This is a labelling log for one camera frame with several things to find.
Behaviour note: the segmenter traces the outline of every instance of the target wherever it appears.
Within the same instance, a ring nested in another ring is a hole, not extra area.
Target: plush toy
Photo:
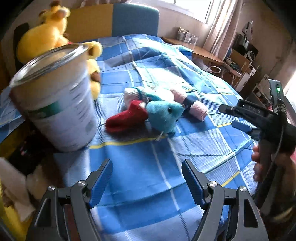
[[[188,95],[182,88],[171,88],[171,92],[174,94],[174,101],[185,105],[184,112],[189,112],[200,121],[205,120],[209,109],[196,96]]]
[[[173,133],[183,111],[184,107],[177,102],[151,101],[146,105],[143,101],[133,100],[128,110],[106,120],[106,130],[108,133],[122,132],[149,119],[151,126],[161,135]]]
[[[63,36],[69,16],[68,8],[61,7],[60,1],[53,1],[50,10],[43,10],[39,14],[41,25],[28,30],[20,39],[16,50],[18,60],[26,64],[53,48],[69,44],[69,40]],[[91,93],[95,100],[101,91],[99,66],[95,59],[102,54],[102,45],[98,42],[84,44],[89,46],[87,67],[91,78]]]
[[[165,100],[172,102],[174,101],[174,95],[167,89],[161,87],[147,87],[142,86],[137,87],[127,87],[124,89],[124,103],[127,108],[129,108],[130,103],[133,100],[141,100],[146,104],[149,101]]]

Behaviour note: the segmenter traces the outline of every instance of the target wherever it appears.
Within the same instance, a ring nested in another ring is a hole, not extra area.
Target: yellow headboard panel
[[[71,10],[66,33],[71,42],[81,42],[112,35],[113,4]]]

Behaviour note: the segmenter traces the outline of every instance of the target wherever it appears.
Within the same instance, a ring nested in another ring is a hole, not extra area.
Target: green label
[[[47,105],[37,110],[27,110],[26,113],[30,118],[44,119],[44,118],[56,115],[61,111],[62,111],[62,108],[60,107],[58,101],[56,101],[50,105]]]

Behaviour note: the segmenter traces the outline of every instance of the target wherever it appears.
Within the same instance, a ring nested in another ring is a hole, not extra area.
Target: red sock
[[[117,115],[111,116],[106,120],[106,130],[108,133],[125,131],[136,125],[142,124],[148,119],[145,108],[139,106],[140,100],[134,100],[128,110]]]

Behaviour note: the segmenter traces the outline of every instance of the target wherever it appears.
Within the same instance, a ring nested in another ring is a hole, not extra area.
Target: blue gripper pad
[[[235,120],[231,122],[231,126],[235,129],[243,131],[244,133],[249,133],[252,131],[252,128],[250,126]]]
[[[91,189],[91,197],[89,200],[90,209],[94,208],[94,206],[98,205],[107,184],[109,183],[111,174],[113,172],[113,164],[112,161],[108,161],[106,165],[101,165],[100,168],[96,172],[101,172],[97,181],[93,185]]]
[[[186,161],[182,162],[181,169],[195,204],[199,205],[200,207],[203,207],[206,204],[203,190]]]

